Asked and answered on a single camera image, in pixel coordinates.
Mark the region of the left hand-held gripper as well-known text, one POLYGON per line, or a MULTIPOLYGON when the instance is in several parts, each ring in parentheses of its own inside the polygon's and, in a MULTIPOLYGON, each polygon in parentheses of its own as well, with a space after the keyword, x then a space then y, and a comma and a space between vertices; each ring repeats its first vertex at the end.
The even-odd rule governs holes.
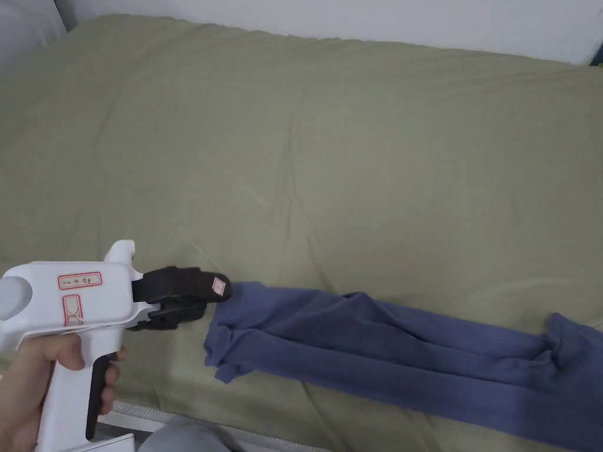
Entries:
POLYGON ((142 275, 132 267, 134 253, 135 244, 121 240, 99 262, 36 261, 1 278, 2 351, 45 335, 75 333, 81 340, 84 368, 71 371, 57 364, 53 370, 37 451, 134 451, 132 434, 93 440, 101 378, 125 329, 176 330, 203 318, 206 303, 232 296, 228 277, 198 267, 170 266, 142 275), (200 303, 167 303, 183 300, 200 303))

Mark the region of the person's left hand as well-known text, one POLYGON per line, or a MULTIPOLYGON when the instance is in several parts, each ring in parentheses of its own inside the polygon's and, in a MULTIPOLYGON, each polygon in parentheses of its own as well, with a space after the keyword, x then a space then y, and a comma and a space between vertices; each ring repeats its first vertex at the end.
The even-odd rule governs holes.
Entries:
POLYGON ((34 451, 55 363, 84 368, 78 335, 35 337, 19 347, 1 379, 1 451, 34 451))

